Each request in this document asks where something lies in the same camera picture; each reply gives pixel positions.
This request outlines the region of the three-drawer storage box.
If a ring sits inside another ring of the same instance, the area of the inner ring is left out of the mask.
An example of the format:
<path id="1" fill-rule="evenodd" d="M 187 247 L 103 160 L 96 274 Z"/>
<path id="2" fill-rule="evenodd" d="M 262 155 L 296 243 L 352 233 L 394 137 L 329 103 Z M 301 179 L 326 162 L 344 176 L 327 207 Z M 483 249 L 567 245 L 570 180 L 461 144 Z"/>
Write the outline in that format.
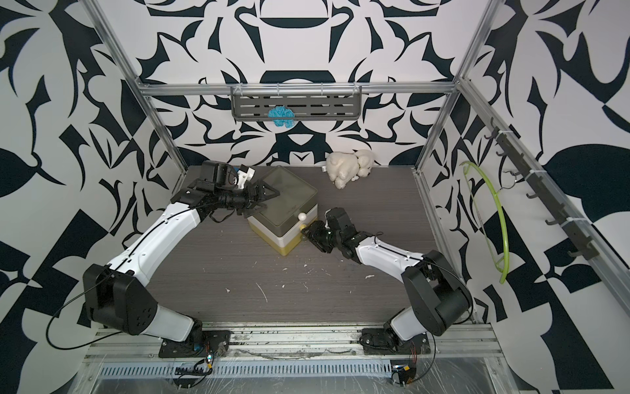
<path id="1" fill-rule="evenodd" d="M 302 239 L 302 229 L 318 219 L 318 190 L 285 167 L 275 167 L 262 181 L 279 192 L 247 218 L 250 228 L 282 256 Z"/>

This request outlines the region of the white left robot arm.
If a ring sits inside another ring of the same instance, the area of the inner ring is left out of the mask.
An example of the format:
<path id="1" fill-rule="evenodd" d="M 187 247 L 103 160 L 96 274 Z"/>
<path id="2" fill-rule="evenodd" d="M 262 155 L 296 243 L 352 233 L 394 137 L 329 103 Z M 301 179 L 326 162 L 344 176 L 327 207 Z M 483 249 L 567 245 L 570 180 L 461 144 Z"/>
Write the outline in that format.
<path id="1" fill-rule="evenodd" d="M 279 190 L 262 180 L 246 182 L 241 189 L 201 181 L 181 189 L 132 246 L 104 266 L 94 264 L 85 271 L 87 317 L 131 336 L 162 338 L 166 345 L 177 346 L 178 357 L 208 352 L 202 323 L 159 305 L 147 285 L 185 235 L 217 210 L 247 217 L 279 195 Z"/>

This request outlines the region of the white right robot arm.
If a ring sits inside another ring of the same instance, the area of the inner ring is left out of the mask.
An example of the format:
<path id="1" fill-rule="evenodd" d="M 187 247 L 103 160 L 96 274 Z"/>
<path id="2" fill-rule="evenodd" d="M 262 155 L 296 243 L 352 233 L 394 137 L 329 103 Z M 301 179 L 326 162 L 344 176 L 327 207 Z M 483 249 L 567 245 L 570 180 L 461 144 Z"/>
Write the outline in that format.
<path id="1" fill-rule="evenodd" d="M 377 234 L 359 231 L 343 208 L 332 208 L 326 219 L 300 229 L 303 239 L 318 250 L 338 250 L 346 259 L 378 269 L 400 281 L 410 307 L 380 329 L 364 329 L 359 343 L 365 351 L 398 352 L 417 337 L 439 337 L 462 315 L 474 310 L 473 297 L 439 251 L 416 253 L 385 243 Z"/>

